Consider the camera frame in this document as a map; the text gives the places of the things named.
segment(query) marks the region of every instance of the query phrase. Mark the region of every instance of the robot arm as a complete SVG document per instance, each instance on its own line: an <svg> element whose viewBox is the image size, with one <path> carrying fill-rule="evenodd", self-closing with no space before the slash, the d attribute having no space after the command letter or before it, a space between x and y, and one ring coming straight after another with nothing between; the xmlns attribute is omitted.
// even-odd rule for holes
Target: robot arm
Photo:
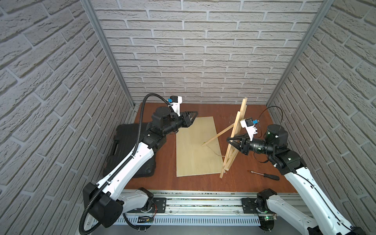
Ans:
<svg viewBox="0 0 376 235"><path fill-rule="evenodd" d="M248 155L249 151L266 154L274 167L298 191L314 218L286 203L271 189L258 193L256 206L260 213L266 209L277 213L303 235L320 234L317 232L324 235L364 234L361 228L352 227L330 202L299 154L287 148L288 133L282 126L269 125L265 139L257 139L251 137L255 134L252 123L247 120L242 121L244 122L242 127L247 129L247 133L227 138L227 142L245 155Z"/></svg>
<svg viewBox="0 0 376 235"><path fill-rule="evenodd" d="M198 113L196 111L180 113L181 100L181 97L171 96L169 102L165 101L169 107L157 108L152 115L152 122L146 127L145 137L135 144L132 151L107 176L95 185L88 183L84 187L85 211L90 213L98 224L90 230L84 230L81 226L87 215L84 211L79 227L81 234L89 234L100 224L109 227L127 211L136 208L141 208L143 211L151 209L153 194L144 188L128 193L120 199L119 196L133 175L166 143L166 135L193 124Z"/></svg>

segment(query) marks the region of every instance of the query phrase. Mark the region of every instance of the wooden tabletop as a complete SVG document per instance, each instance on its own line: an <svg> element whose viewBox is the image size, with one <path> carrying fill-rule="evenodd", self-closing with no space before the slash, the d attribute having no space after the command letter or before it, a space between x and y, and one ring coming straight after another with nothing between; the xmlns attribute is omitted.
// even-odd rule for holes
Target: wooden tabletop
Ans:
<svg viewBox="0 0 376 235"><path fill-rule="evenodd" d="M164 103L146 103L143 122L150 122L152 114L157 107ZM266 108L265 105L248 105L246 118L258 118ZM236 113L240 105L212 105L212 104L181 104L181 112L198 111L198 117L213 116L215 128L219 133L235 121ZM267 111L260 118L262 132L272 124ZM139 122L139 113L135 123ZM222 155L226 154L226 138L231 135L231 129L221 135L219 145ZM265 155L255 154L259 161L266 160ZM280 177L280 181L264 178L261 175L247 172L252 170L260 173L274 174ZM176 177L176 136L168 135L167 142L156 153L156 169L152 177L131 179L125 188L137 189L144 187L148 190L192 190L192 191L227 191L227 192L260 192L271 188L278 193L295 193L294 187L275 169L270 162L258 163L250 152L248 156L239 153L230 170L219 178L219 174L206 174L199 176Z"/></svg>

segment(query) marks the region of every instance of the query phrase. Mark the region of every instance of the brick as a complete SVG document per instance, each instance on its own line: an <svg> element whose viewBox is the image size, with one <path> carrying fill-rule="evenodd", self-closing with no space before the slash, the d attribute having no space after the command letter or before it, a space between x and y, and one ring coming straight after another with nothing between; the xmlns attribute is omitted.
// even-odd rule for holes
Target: brick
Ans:
<svg viewBox="0 0 376 235"><path fill-rule="evenodd" d="M154 36L158 38L204 38L205 31L199 30L154 30Z"/></svg>
<svg viewBox="0 0 376 235"><path fill-rule="evenodd" d="M345 98L343 94L331 85L325 77L320 76L317 80L328 94L337 102L337 104L346 112L347 115L355 111L355 107Z"/></svg>
<svg viewBox="0 0 376 235"><path fill-rule="evenodd" d="M302 39L304 32L268 32L262 31L260 39Z"/></svg>
<svg viewBox="0 0 376 235"><path fill-rule="evenodd" d="M323 104L323 102L318 98L318 96L312 90L309 90L307 94L315 103L317 109L320 110L320 112L322 113L322 115L325 117L325 119L327 120L327 122L330 124L332 128L334 128L336 125L339 124L338 120L333 116L330 110Z"/></svg>
<svg viewBox="0 0 376 235"><path fill-rule="evenodd" d="M203 66L203 61L164 61L160 60L159 64L161 66Z"/></svg>
<svg viewBox="0 0 376 235"><path fill-rule="evenodd" d="M183 45L183 39L177 38L134 38L135 45Z"/></svg>
<svg viewBox="0 0 376 235"><path fill-rule="evenodd" d="M17 76L22 77L63 44L64 39L62 36L56 34L41 44L37 49L26 53L24 56L11 63L8 67Z"/></svg>
<svg viewBox="0 0 376 235"><path fill-rule="evenodd" d="M179 0L120 0L120 5L127 9L181 10Z"/></svg>
<svg viewBox="0 0 376 235"><path fill-rule="evenodd" d="M209 20L247 21L252 19L254 21L262 21L263 17L263 12L209 12Z"/></svg>
<svg viewBox="0 0 376 235"><path fill-rule="evenodd" d="M169 72L162 72L162 77L202 77L202 73L169 73Z"/></svg>
<svg viewBox="0 0 376 235"><path fill-rule="evenodd" d="M303 5L303 8L302 8L302 11L304 12L317 12L318 9L320 8L321 6L321 1L319 2L305 2L305 4Z"/></svg>
<svg viewBox="0 0 376 235"><path fill-rule="evenodd" d="M270 68L228 67L227 72L267 73Z"/></svg>
<svg viewBox="0 0 376 235"><path fill-rule="evenodd" d="M151 37L152 32L150 30L142 29L105 29L107 37Z"/></svg>
<svg viewBox="0 0 376 235"><path fill-rule="evenodd" d="M185 82L207 82L207 83L215 83L221 82L223 83L223 78L186 78Z"/></svg>
<svg viewBox="0 0 376 235"><path fill-rule="evenodd" d="M94 29L91 24L87 24L81 31L82 35L85 37L85 39L88 39L93 33Z"/></svg>
<svg viewBox="0 0 376 235"><path fill-rule="evenodd" d="M270 74L270 73L247 73L246 78L279 79L280 75L278 75L278 74Z"/></svg>
<svg viewBox="0 0 376 235"><path fill-rule="evenodd" d="M369 7L366 4L354 0L334 1L333 6L359 18L365 16L369 10Z"/></svg>
<svg viewBox="0 0 376 235"><path fill-rule="evenodd" d="M338 44L334 39L326 35L322 39L322 44L329 48L332 52L336 54L337 57L341 58L352 68L360 62L360 58L352 53L350 50L346 49L342 45Z"/></svg>
<svg viewBox="0 0 376 235"><path fill-rule="evenodd" d="M300 2L244 2L242 11L298 11Z"/></svg>
<svg viewBox="0 0 376 235"><path fill-rule="evenodd" d="M364 143L366 141L366 137L363 135L363 133L357 128L356 125L354 125L353 122L349 120L349 118L346 117L345 113L338 108L338 105L330 98L326 97L323 102L326 104L326 106L332 111L334 116L339 120L341 125L348 131L350 134L354 137L354 139L358 143Z"/></svg>
<svg viewBox="0 0 376 235"><path fill-rule="evenodd" d="M61 47L52 56L47 59L47 63L52 69L57 69L64 61L66 61L69 56L71 56L75 50L77 50L85 40L81 34L73 38L72 41Z"/></svg>
<svg viewBox="0 0 376 235"><path fill-rule="evenodd" d="M376 64L376 58L374 56L376 50L368 42L352 35L345 46L359 54L362 58Z"/></svg>
<svg viewBox="0 0 376 235"><path fill-rule="evenodd" d="M181 21L162 21L162 20L128 20L128 26L131 29L182 29Z"/></svg>
<svg viewBox="0 0 376 235"><path fill-rule="evenodd" d="M376 73L375 67L362 61L362 63L356 68L356 71L367 81L376 85L376 79L374 77L374 74Z"/></svg>
<svg viewBox="0 0 376 235"><path fill-rule="evenodd" d="M71 21L73 21L72 14L66 9L36 25L32 30L27 31L25 36L31 44L37 45Z"/></svg>
<svg viewBox="0 0 376 235"><path fill-rule="evenodd" d="M331 19L331 20L334 20L337 17L338 13L339 13L339 10L337 10L336 8L331 6L329 8L328 13L326 14L326 17Z"/></svg>
<svg viewBox="0 0 376 235"><path fill-rule="evenodd" d="M8 161L10 157L13 156L20 148L20 145L11 141L6 140L2 145L0 145L0 151L2 153L2 158L0 159L0 167L2 168Z"/></svg>
<svg viewBox="0 0 376 235"><path fill-rule="evenodd" d="M204 53L204 47L157 47L160 53Z"/></svg>
<svg viewBox="0 0 376 235"><path fill-rule="evenodd" d="M346 81L341 83L338 87L340 91L366 115L371 121L376 123L376 108L369 104L362 95L350 86Z"/></svg>
<svg viewBox="0 0 376 235"><path fill-rule="evenodd" d="M206 20L206 12L149 11L152 20Z"/></svg>
<svg viewBox="0 0 376 235"><path fill-rule="evenodd" d="M116 59L135 59L135 55L133 53L114 53Z"/></svg>
<svg viewBox="0 0 376 235"><path fill-rule="evenodd" d="M193 66L186 66L184 68L185 72L192 71L192 72L225 72L225 67L193 67Z"/></svg>
<svg viewBox="0 0 376 235"><path fill-rule="evenodd" d="M184 1L183 10L225 10L238 11L240 8L240 1Z"/></svg>
<svg viewBox="0 0 376 235"><path fill-rule="evenodd" d="M368 22L368 23L371 23L371 24L376 24L376 16L375 16L376 12L375 12L375 8L371 8L371 11L370 13L368 13L368 15L365 17L365 21Z"/></svg>
<svg viewBox="0 0 376 235"><path fill-rule="evenodd" d="M158 66L157 61L153 60L134 60L134 59L126 59L126 60L117 60L119 66L147 66L147 65L152 65L152 66Z"/></svg>
<svg viewBox="0 0 376 235"><path fill-rule="evenodd" d="M265 21L298 21L298 22L311 22L316 13L279 13L268 12Z"/></svg>
<svg viewBox="0 0 376 235"><path fill-rule="evenodd" d="M235 46L239 47L283 47L285 40L249 40L236 39Z"/></svg>
<svg viewBox="0 0 376 235"><path fill-rule="evenodd" d="M177 66L141 66L141 71L184 71L183 67Z"/></svg>
<svg viewBox="0 0 376 235"><path fill-rule="evenodd" d="M111 48L113 52L155 52L155 48L152 46L111 46Z"/></svg>
<svg viewBox="0 0 376 235"><path fill-rule="evenodd" d="M17 129L17 131L13 133L13 136L21 141L26 141L66 93L67 90L63 86L60 86L52 96L35 110L35 112Z"/></svg>
<svg viewBox="0 0 376 235"><path fill-rule="evenodd" d="M85 25L89 23L89 19L86 14L81 14L72 23L68 24L62 31L61 34L64 38L69 41L76 33L78 33Z"/></svg>
<svg viewBox="0 0 376 235"><path fill-rule="evenodd" d="M244 78L244 73L204 73L204 77Z"/></svg>
<svg viewBox="0 0 376 235"><path fill-rule="evenodd" d="M235 30L236 22L208 22L208 21L185 21L184 29L187 30Z"/></svg>
<svg viewBox="0 0 376 235"><path fill-rule="evenodd" d="M0 117L9 112L16 104L21 102L27 95L29 95L39 84L43 82L50 74L51 69L47 64L42 64L33 71L23 82L20 82L10 88L5 96L0 100ZM5 74L2 78L9 77L10 74Z"/></svg>
<svg viewBox="0 0 376 235"><path fill-rule="evenodd" d="M284 47L257 47L254 54L285 54L292 55L294 54L296 48L284 48Z"/></svg>
<svg viewBox="0 0 376 235"><path fill-rule="evenodd" d="M51 15L65 8L66 6L71 5L72 3L74 3L74 0L65 0L65 1L45 0L43 1L43 5L47 9L48 13L50 13Z"/></svg>
<svg viewBox="0 0 376 235"><path fill-rule="evenodd" d="M310 47L312 47L315 52L321 56L326 62L329 62L331 61L331 59L333 58L334 54L331 53L326 47L324 47L323 45L321 45L316 39L311 39L311 41L309 42L309 45Z"/></svg>
<svg viewBox="0 0 376 235"><path fill-rule="evenodd" d="M97 44L98 38L96 34L93 34L86 43L84 43L77 51L76 56L77 58L82 61L83 58L93 49L93 47Z"/></svg>
<svg viewBox="0 0 376 235"><path fill-rule="evenodd" d="M11 1L11 2L8 2L8 1L3 1L0 3L0 6L2 9L4 9L4 11L6 12L12 12L12 11L15 11L15 10L18 10L24 6L27 6L29 4L32 4L34 2L37 2L37 0L16 0L16 1Z"/></svg>
<svg viewBox="0 0 376 235"><path fill-rule="evenodd" d="M123 72L124 77L160 77L160 72Z"/></svg>
<svg viewBox="0 0 376 235"><path fill-rule="evenodd" d="M357 112L351 117L351 120L363 131L367 138L375 140L376 127L361 112Z"/></svg>
<svg viewBox="0 0 376 235"><path fill-rule="evenodd" d="M78 17L81 13L85 12L85 10L82 7L81 2L76 2L72 4L69 7L69 10L72 12L72 15L76 18Z"/></svg>
<svg viewBox="0 0 376 235"><path fill-rule="evenodd" d="M124 20L101 20L100 24L103 29L126 29Z"/></svg>
<svg viewBox="0 0 376 235"><path fill-rule="evenodd" d="M100 67L103 60L107 58L104 51L102 51L99 55L97 55L97 58L94 60L94 62L88 67L87 74L89 77L92 77L93 74L97 71L97 69Z"/></svg>
<svg viewBox="0 0 376 235"><path fill-rule="evenodd" d="M0 35L0 40L17 34L46 17L47 14L43 7L40 4L35 4L25 8L24 10L18 11L9 17L1 19L0 31L2 33Z"/></svg>
<svg viewBox="0 0 376 235"><path fill-rule="evenodd" d="M320 71L334 84L337 85L343 79L336 73L331 67L329 67L316 53L311 56L310 59Z"/></svg>
<svg viewBox="0 0 376 235"><path fill-rule="evenodd" d="M208 38L256 39L258 31L208 31Z"/></svg>
<svg viewBox="0 0 376 235"><path fill-rule="evenodd" d="M330 20L324 18L323 22L320 25L320 28L325 32L329 33L333 38L337 39L340 42L344 42L349 34L344 31L340 26L335 25Z"/></svg>
<svg viewBox="0 0 376 235"><path fill-rule="evenodd" d="M199 60L228 60L229 55L226 54L185 54L185 59Z"/></svg>
<svg viewBox="0 0 376 235"><path fill-rule="evenodd" d="M325 32L322 31L320 28L317 28L315 34L313 35L318 41L320 41L325 36Z"/></svg>
<svg viewBox="0 0 376 235"><path fill-rule="evenodd" d="M71 106L71 104L76 100L78 94L81 92L81 90L84 88L86 83L89 81L89 78L87 76L82 76L75 86L72 88L70 93L64 98L62 102L56 106L55 111L60 116L63 116L64 113L68 110L68 108Z"/></svg>
<svg viewBox="0 0 376 235"><path fill-rule="evenodd" d="M232 54L231 60L250 60L250 61L274 61L274 55L246 55L246 54Z"/></svg>
<svg viewBox="0 0 376 235"><path fill-rule="evenodd" d="M55 71L53 75L51 75L41 86L36 89L35 93L42 99L46 99L60 84L60 82L63 81L72 70L74 70L77 64L79 64L79 62L76 57L71 57L68 59Z"/></svg>
<svg viewBox="0 0 376 235"><path fill-rule="evenodd" d="M331 66L342 76L344 76L346 80L351 83L353 87L358 89L365 97L371 98L376 94L375 87L370 86L366 80L361 78L356 73L352 72L350 68L348 68L339 59L335 58L331 62Z"/></svg>
<svg viewBox="0 0 376 235"><path fill-rule="evenodd" d="M293 23L240 22L239 30L278 30L289 31Z"/></svg>
<svg viewBox="0 0 376 235"><path fill-rule="evenodd" d="M205 61L205 66L239 66L246 67L248 61Z"/></svg>
<svg viewBox="0 0 376 235"><path fill-rule="evenodd" d="M365 24L360 22L359 20L346 15L344 13L340 13L338 17L335 19L335 22L339 25L342 25L344 28L348 29L349 31L365 38L366 40L370 41L371 43L376 43L376 28L369 24Z"/></svg>
<svg viewBox="0 0 376 235"><path fill-rule="evenodd" d="M145 10L96 10L100 20L147 19Z"/></svg>
<svg viewBox="0 0 376 235"><path fill-rule="evenodd" d="M233 46L234 39L185 39L184 45L191 46Z"/></svg>
<svg viewBox="0 0 376 235"><path fill-rule="evenodd" d="M285 47L298 47L300 40L288 40L285 44Z"/></svg>
<svg viewBox="0 0 376 235"><path fill-rule="evenodd" d="M207 47L206 53L244 53L251 54L253 47Z"/></svg>
<svg viewBox="0 0 376 235"><path fill-rule="evenodd" d="M0 68L12 62L15 58L23 55L31 49L26 39L22 36L17 36L11 40L1 43L0 45Z"/></svg>
<svg viewBox="0 0 376 235"><path fill-rule="evenodd" d="M310 23L296 23L294 25L293 31L307 31Z"/></svg>

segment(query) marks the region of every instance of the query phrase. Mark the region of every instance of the wooden strip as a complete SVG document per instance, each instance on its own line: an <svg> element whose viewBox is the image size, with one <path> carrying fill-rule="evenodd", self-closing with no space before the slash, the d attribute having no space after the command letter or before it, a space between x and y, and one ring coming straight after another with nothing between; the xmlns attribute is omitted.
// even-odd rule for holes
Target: wooden strip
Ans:
<svg viewBox="0 0 376 235"><path fill-rule="evenodd" d="M229 125L228 127L226 127L223 131L219 132L218 134L216 134L214 137L212 137L210 140L204 142L201 146L205 146L207 145L210 141L214 140L215 138L218 138L218 136L222 135L223 133L225 133L226 131L230 130L232 127L234 126L234 123L232 123L231 125Z"/></svg>
<svg viewBox="0 0 376 235"><path fill-rule="evenodd" d="M238 125L239 119L240 119L240 111L238 111L237 114L236 114L236 118L235 118L235 122L234 122L234 127L232 128L232 132L231 132L231 137L234 137L234 135L235 135L235 128ZM227 163L227 159L229 157L229 153L230 153L231 147L232 147L232 145L228 144L226 155L224 156L224 160L223 160L223 166L222 166L222 169L221 169L221 174L219 176L220 178L223 177L224 167L225 167L225 165Z"/></svg>

